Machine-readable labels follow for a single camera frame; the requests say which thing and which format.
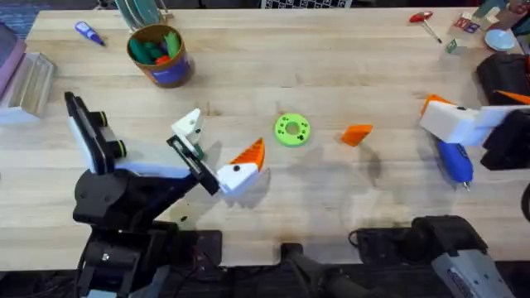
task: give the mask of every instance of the green ring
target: green ring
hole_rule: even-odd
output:
[[[298,126],[297,134],[287,132],[287,125],[296,124]],[[307,119],[297,113],[287,113],[280,116],[274,123],[274,135],[276,139],[284,146],[298,147],[304,145],[309,140],[311,125]]]

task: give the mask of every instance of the screwdriver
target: screwdriver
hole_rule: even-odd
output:
[[[461,144],[448,144],[438,139],[436,141],[440,158],[446,167],[447,174],[456,183],[461,183],[467,191],[470,191],[470,183],[473,180],[473,164]]]
[[[425,25],[425,29],[427,31],[429,31],[429,33],[434,37],[436,38],[436,40],[441,43],[441,39],[440,37],[438,37],[438,35],[436,34],[436,32],[434,32],[434,30],[432,29],[431,25],[429,25],[429,23],[427,22],[427,19],[429,19],[431,16],[432,16],[432,13],[431,11],[424,11],[424,12],[419,12],[415,15],[413,15],[408,21],[411,22],[411,23],[417,23],[417,22],[422,22],[424,25]]]

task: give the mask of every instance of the orange 3d printed part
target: orange 3d printed part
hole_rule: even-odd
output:
[[[441,96],[438,96],[436,94],[429,94],[427,95],[427,98],[425,99],[425,103],[423,104],[423,108],[420,112],[420,114],[423,116],[425,110],[427,109],[427,106],[429,105],[429,103],[431,101],[439,101],[439,102],[442,102],[442,103],[449,103],[449,104],[454,104],[452,102],[450,102],[449,100],[446,100],[444,98],[442,98]]]
[[[260,138],[252,146],[247,148],[247,150],[239,154],[239,156],[231,161],[230,164],[255,163],[258,166],[258,171],[260,171],[262,169],[264,159],[265,144],[263,143],[263,139]]]
[[[363,141],[363,139],[368,136],[370,132],[372,132],[372,127],[373,126],[369,124],[352,125],[346,129],[346,132],[342,134],[340,140],[352,147],[355,147],[361,141]]]
[[[515,99],[521,103],[530,104],[530,96],[515,94],[515,93],[501,91],[501,90],[495,90],[495,92],[498,92],[504,96],[508,96],[509,98]]]

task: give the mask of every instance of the green donut toy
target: green donut toy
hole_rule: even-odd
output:
[[[298,147],[309,140],[311,125],[307,119],[297,113],[283,114],[274,124],[276,139],[284,146]]]

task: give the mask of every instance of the silver metal part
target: silver metal part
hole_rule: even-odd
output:
[[[431,263],[455,298],[515,298],[490,256],[478,250],[458,254],[444,253]]]

